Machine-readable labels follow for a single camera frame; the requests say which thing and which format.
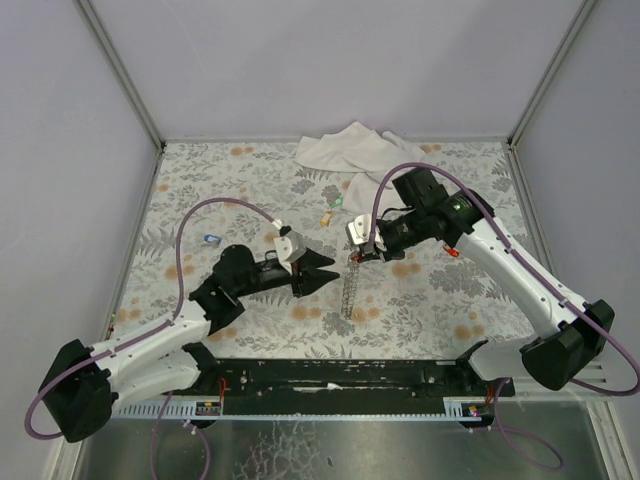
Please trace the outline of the blue tagged key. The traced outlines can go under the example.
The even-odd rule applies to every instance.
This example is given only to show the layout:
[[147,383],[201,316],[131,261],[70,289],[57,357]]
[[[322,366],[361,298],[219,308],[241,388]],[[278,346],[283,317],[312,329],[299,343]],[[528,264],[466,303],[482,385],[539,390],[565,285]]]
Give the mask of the blue tagged key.
[[213,234],[207,234],[203,237],[203,244],[209,246],[218,247],[221,244],[222,239],[219,236]]

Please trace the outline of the white disc with keyrings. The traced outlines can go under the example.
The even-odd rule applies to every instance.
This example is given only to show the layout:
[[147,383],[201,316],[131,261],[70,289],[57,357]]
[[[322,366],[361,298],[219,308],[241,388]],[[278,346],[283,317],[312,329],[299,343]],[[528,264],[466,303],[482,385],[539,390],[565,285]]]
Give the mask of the white disc with keyrings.
[[360,263],[353,263],[348,257],[341,296],[341,315],[346,319],[350,319],[352,316],[358,287],[359,268]]

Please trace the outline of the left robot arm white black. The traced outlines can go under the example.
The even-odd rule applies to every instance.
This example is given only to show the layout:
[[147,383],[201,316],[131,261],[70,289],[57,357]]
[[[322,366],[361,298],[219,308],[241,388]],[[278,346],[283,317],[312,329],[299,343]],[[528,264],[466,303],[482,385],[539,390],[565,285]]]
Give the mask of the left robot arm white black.
[[279,255],[274,250],[257,261],[248,247],[232,245],[175,318],[91,346],[78,339],[65,344],[38,391],[59,436],[69,443],[82,441],[121,408],[194,386],[215,364],[201,341],[243,314],[242,297],[285,286],[304,297],[339,277],[330,269],[333,259],[312,249],[289,260]]

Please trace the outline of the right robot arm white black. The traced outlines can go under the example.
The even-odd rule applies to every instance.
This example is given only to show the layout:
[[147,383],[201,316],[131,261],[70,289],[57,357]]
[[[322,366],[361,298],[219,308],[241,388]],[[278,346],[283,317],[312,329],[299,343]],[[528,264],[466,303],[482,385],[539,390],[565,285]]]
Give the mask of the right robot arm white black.
[[493,209],[474,191],[446,191],[427,169],[397,177],[405,205],[394,220],[356,217],[346,227],[352,261],[392,261],[426,240],[444,243],[481,268],[529,320],[534,334],[471,348],[469,364],[484,380],[527,374],[558,391],[598,356],[615,313],[604,300],[587,302],[561,284],[509,234]]

